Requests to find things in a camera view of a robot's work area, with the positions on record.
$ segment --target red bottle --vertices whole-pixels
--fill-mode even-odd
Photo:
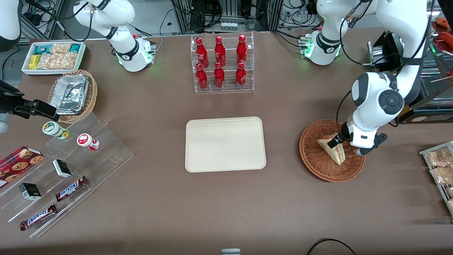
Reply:
[[[236,62],[245,62],[247,60],[247,45],[246,36],[241,34],[239,36],[239,43],[236,48]]]
[[[221,36],[216,36],[216,47],[214,52],[216,54],[216,61],[220,62],[222,67],[224,67],[227,64],[227,54],[225,53],[225,46],[223,46]]]
[[[240,62],[236,70],[236,88],[243,89],[246,86],[246,71],[244,69],[244,62]]]
[[[222,64],[216,62],[216,69],[214,70],[214,77],[216,79],[217,88],[223,88],[225,85],[225,72],[222,69]]]
[[[207,50],[206,47],[203,45],[203,40],[198,37],[196,39],[197,42],[197,58],[198,62],[203,65],[204,68],[207,68],[209,66],[209,61],[207,59]]]
[[[197,63],[195,66],[197,68],[197,72],[195,76],[197,77],[198,85],[200,86],[201,90],[207,89],[207,76],[205,71],[203,70],[203,66],[200,63]]]

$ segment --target yellow snack package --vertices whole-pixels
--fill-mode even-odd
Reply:
[[[41,58],[41,55],[32,55],[31,56],[30,63],[29,63],[30,70],[36,70],[36,65],[38,64],[40,58]]]

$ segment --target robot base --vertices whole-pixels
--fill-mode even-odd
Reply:
[[[301,39],[299,39],[299,46],[304,47],[304,49],[300,49],[300,55],[303,59],[307,58],[315,64],[328,65],[332,63],[333,60],[340,54],[341,46],[338,47],[336,53],[325,53],[316,42],[316,36],[318,34],[319,31],[314,31],[313,33],[306,34],[305,37],[301,37]]]
[[[138,72],[148,65],[154,64],[154,58],[156,56],[156,45],[151,43],[143,38],[136,38],[139,43],[139,50],[132,57],[131,60],[125,61],[122,60],[118,54],[118,60],[120,64],[129,72]]]

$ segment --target acrylic display stand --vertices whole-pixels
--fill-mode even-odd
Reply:
[[[55,204],[58,211],[56,215],[48,216],[23,231],[30,237],[39,237],[133,156],[106,125],[107,123],[94,113],[75,122],[68,127],[70,134],[67,139],[59,140],[55,137],[50,140],[40,149],[44,159],[0,190],[1,213],[9,218],[8,222],[17,225],[17,231],[20,231],[19,225],[22,221]],[[76,139],[82,133],[88,133],[98,140],[99,149],[91,151],[77,145]],[[63,178],[57,175],[52,164],[54,159],[67,163],[72,172],[71,177]],[[55,194],[84,175],[89,182],[57,202]],[[36,184],[42,197],[36,201],[24,199],[18,187],[23,182]]]
[[[239,43],[239,35],[246,36],[246,44],[247,44],[247,61],[245,62],[244,69],[247,72],[246,75],[246,84],[243,89],[236,88],[236,70],[237,70],[237,62],[236,62],[236,48],[237,44]],[[207,90],[201,90],[198,82],[197,77],[195,76],[196,69],[195,65],[198,63],[197,59],[197,44],[195,43],[195,39],[197,37],[201,37],[203,39],[203,44],[207,50],[207,59],[209,60],[208,68],[205,68],[204,71],[207,75]],[[216,47],[216,40],[211,35],[192,35],[191,44],[190,44],[190,53],[192,56],[192,71],[193,71],[193,84],[195,87],[195,92],[222,92],[222,91],[247,91],[254,89],[254,55],[253,55],[253,33],[225,33],[222,34],[222,41],[223,45],[225,46],[226,50],[226,65],[223,67],[225,71],[225,86],[223,88],[218,88],[215,84],[214,79],[214,70],[215,70],[215,62],[216,57],[214,54],[214,48]]]
[[[450,153],[453,155],[453,141],[447,142],[447,143],[444,143],[444,144],[441,144],[441,145],[438,145],[438,146],[432,147],[430,149],[419,152],[419,154],[422,155],[423,158],[425,159],[426,164],[429,167],[429,172],[431,173],[431,175],[433,175],[433,169],[435,168],[435,166],[433,166],[431,164],[431,162],[428,160],[427,153],[432,152],[432,151],[437,151],[444,147],[447,147],[448,150],[450,151]],[[436,181],[436,177],[434,175],[433,175],[433,178],[434,178],[434,181],[436,182],[437,188],[439,188],[439,190],[440,190],[440,194],[442,195],[443,200],[445,201],[445,203],[447,203],[447,201],[452,199],[452,197],[450,197],[448,195],[446,190],[447,190],[447,188],[452,187],[453,184],[438,184]],[[448,211],[450,211],[450,215],[453,216],[452,208],[450,208],[448,205],[447,205],[447,208],[448,208]]]

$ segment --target wooden skewer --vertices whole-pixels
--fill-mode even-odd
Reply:
[[[449,79],[449,78],[453,78],[453,76],[448,76],[448,77],[445,77],[445,78],[442,78],[442,79],[437,79],[437,80],[434,80],[434,81],[431,81],[431,82],[438,82],[438,81]]]

